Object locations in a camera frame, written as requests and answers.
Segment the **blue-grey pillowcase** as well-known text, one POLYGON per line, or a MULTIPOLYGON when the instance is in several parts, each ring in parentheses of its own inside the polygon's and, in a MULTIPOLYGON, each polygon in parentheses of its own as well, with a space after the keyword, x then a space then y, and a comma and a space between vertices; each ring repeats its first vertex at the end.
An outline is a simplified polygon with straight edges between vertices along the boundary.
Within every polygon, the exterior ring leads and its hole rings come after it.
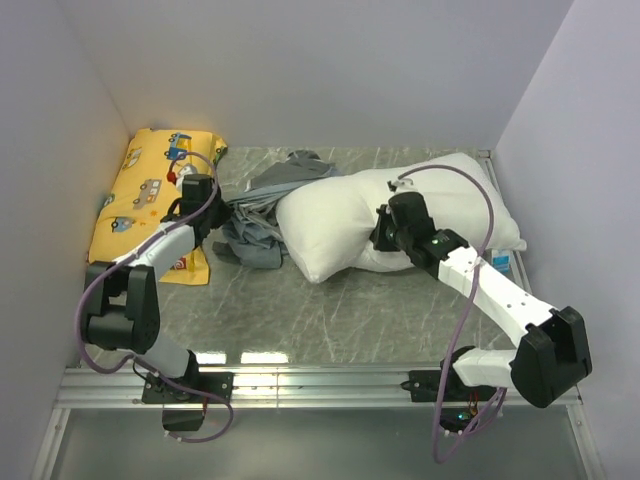
POLYGON ((252 178, 241 194, 229 199, 230 219, 221 227, 222 242, 212 244, 225 263, 274 270, 288 254, 276 220, 276 207, 294 190, 340 174, 312 150, 294 150, 286 159, 252 178))

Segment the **white pillow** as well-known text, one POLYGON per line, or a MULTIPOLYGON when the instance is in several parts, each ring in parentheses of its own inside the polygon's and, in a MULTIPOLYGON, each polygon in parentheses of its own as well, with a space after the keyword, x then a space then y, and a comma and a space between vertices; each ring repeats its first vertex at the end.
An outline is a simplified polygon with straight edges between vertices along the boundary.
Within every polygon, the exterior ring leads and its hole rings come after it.
POLYGON ((527 248, 498 190, 463 153, 314 181, 278 202, 276 221, 294 263, 315 284, 347 268, 410 268, 390 239, 408 229, 448 229, 476 249, 527 248))

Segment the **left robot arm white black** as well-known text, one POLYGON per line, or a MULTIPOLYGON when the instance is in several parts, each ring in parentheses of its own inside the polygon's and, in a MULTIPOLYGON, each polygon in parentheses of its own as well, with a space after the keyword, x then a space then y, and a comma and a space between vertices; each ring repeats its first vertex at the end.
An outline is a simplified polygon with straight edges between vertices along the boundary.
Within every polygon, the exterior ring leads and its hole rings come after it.
POLYGON ((177 401, 199 395, 202 379, 195 354, 161 333, 157 284, 230 214, 216 179, 190 174, 150 237, 113 261, 87 267, 74 325, 87 365, 112 374, 132 360, 161 378, 177 401))

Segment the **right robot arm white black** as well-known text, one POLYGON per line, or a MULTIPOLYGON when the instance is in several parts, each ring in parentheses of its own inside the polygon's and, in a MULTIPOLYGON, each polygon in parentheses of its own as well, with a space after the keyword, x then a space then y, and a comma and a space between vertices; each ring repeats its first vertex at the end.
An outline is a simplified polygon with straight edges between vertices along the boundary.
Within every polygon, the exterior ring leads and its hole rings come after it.
POLYGON ((510 350, 464 347, 441 363, 440 385, 460 400, 475 389, 515 389, 546 408, 593 371, 582 315, 539 300, 502 275, 460 235, 436 228, 424 198, 392 196, 378 210, 371 234, 381 252, 403 252, 432 278, 467 297, 508 336, 510 350))

